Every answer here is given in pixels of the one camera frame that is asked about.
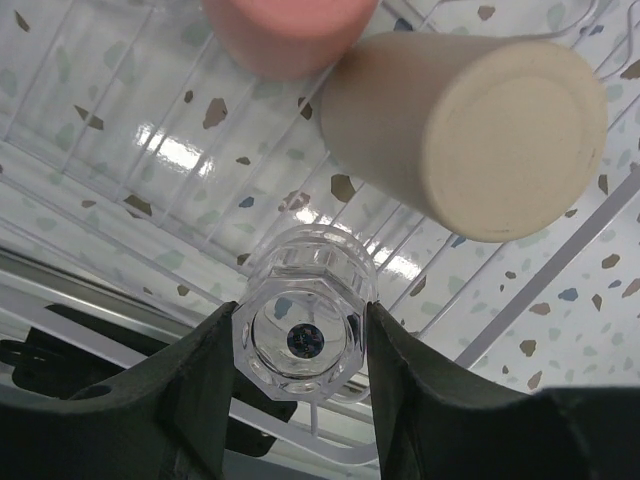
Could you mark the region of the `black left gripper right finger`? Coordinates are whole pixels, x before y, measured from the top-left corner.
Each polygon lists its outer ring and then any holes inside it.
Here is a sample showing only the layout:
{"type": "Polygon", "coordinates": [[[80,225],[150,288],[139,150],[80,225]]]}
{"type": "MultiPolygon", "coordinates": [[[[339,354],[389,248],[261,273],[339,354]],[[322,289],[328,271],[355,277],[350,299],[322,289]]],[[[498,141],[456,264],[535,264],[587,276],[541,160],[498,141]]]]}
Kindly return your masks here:
{"type": "Polygon", "coordinates": [[[511,390],[423,344],[379,303],[366,334],[382,478],[638,478],[637,388],[511,390]]]}

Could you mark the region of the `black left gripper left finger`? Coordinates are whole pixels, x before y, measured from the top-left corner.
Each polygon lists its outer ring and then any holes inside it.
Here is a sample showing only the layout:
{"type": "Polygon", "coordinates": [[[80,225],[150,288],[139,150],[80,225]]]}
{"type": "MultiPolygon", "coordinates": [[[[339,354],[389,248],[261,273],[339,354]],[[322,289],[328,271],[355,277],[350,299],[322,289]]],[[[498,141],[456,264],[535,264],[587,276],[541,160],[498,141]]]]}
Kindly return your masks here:
{"type": "Polygon", "coordinates": [[[2,401],[2,478],[223,478],[235,307],[69,400],[2,401]]]}

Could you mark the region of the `pink plastic cup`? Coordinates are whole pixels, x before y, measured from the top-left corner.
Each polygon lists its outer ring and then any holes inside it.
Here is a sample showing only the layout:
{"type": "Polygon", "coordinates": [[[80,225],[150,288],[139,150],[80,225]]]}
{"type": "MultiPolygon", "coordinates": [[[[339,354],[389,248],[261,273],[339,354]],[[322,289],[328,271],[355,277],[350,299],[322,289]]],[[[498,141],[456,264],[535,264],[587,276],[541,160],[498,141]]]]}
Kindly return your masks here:
{"type": "Polygon", "coordinates": [[[210,0],[202,3],[216,39],[243,68],[298,79],[335,63],[362,35],[371,0],[210,0]]]}

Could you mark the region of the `tall beige cup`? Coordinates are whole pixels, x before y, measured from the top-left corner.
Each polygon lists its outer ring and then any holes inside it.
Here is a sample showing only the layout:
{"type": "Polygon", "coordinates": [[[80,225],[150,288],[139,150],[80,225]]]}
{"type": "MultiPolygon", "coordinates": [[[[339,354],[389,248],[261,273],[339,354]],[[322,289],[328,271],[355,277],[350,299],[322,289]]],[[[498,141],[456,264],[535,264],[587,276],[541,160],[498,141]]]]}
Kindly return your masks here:
{"type": "Polygon", "coordinates": [[[604,151],[604,86],[575,51],[527,37],[371,36],[322,92],[336,161],[447,230],[529,236],[584,193],[604,151]]]}

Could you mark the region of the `small clear plastic cup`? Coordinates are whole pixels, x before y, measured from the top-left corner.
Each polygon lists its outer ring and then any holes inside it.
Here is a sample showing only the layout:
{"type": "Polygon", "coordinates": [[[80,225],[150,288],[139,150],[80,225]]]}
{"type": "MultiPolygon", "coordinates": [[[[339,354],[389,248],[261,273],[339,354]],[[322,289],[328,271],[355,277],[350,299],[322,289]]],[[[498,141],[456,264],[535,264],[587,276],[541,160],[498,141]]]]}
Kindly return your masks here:
{"type": "Polygon", "coordinates": [[[272,400],[331,397],[364,364],[373,259],[351,234],[307,224],[271,239],[249,265],[232,315],[235,367],[272,400]]]}

